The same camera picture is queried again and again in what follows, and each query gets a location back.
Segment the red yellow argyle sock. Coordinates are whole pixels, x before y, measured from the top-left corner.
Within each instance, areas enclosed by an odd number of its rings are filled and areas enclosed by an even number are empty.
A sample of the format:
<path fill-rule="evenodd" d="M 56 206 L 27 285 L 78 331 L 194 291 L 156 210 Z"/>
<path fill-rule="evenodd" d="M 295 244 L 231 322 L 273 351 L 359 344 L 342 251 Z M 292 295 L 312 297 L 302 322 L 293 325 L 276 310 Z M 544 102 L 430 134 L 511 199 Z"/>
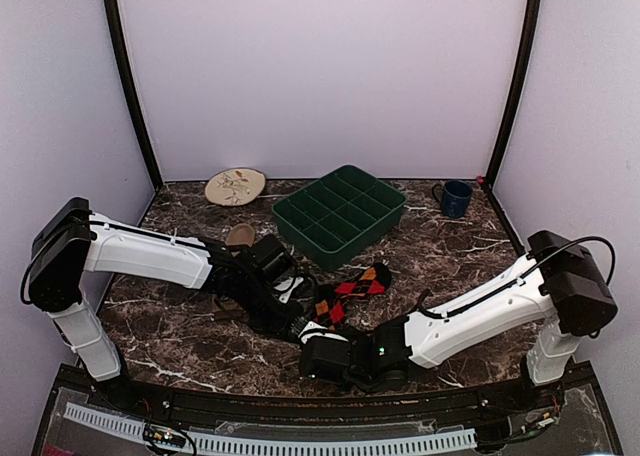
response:
<path fill-rule="evenodd" d="M 312 334 L 344 333 L 348 309 L 354 302 L 368 301 L 384 294 L 392 283 L 392 273 L 387 265 L 376 262 L 344 281 L 319 284 L 312 275 L 305 275 L 312 286 L 313 302 L 309 321 L 299 337 Z"/>

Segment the dark blue mug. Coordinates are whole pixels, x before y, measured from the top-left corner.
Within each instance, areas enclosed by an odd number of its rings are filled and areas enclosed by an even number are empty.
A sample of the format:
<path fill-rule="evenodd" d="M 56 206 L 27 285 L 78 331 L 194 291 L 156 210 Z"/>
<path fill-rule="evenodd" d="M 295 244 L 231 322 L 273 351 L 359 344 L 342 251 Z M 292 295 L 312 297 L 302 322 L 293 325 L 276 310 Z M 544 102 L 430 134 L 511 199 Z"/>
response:
<path fill-rule="evenodd" d="M 449 180 L 444 184 L 435 184 L 431 189 L 432 197 L 439 204 L 441 213 L 451 219 L 460 219 L 469 207 L 473 188 L 460 180 Z"/>

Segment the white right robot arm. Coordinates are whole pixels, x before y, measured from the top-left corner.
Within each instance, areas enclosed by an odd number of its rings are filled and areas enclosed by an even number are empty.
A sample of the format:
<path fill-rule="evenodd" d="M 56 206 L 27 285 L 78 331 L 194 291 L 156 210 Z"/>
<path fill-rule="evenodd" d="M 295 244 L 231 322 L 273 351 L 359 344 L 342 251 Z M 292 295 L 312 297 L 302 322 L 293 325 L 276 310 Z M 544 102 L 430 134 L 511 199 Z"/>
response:
<path fill-rule="evenodd" d="M 415 305 L 370 333 L 343 335 L 316 323 L 300 333 L 299 373 L 368 393 L 406 384 L 410 366 L 432 369 L 467 348 L 523 324 L 543 323 L 525 358 L 526 375 L 510 389 L 521 410 L 534 408 L 559 380 L 585 337 L 617 315 L 609 289 L 586 248 L 589 237 L 568 240 L 542 230 L 529 250 L 498 276 L 441 305 Z"/>

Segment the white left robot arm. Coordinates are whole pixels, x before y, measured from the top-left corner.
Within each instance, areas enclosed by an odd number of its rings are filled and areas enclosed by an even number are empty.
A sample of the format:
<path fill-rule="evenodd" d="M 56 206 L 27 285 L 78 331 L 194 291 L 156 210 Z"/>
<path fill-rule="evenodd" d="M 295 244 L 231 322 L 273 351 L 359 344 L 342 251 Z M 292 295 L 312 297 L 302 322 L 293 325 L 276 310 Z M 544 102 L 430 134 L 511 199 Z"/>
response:
<path fill-rule="evenodd" d="M 228 298 L 254 331 L 296 342 L 309 320 L 299 303 L 281 299 L 303 280 L 294 265 L 273 235 L 248 246 L 163 234 L 113 220 L 73 197 L 34 238 L 20 296 L 54 322 L 89 375 L 103 382 L 103 397 L 131 412 L 141 391 L 124 376 L 124 358 L 87 300 L 87 275 L 146 278 Z"/>

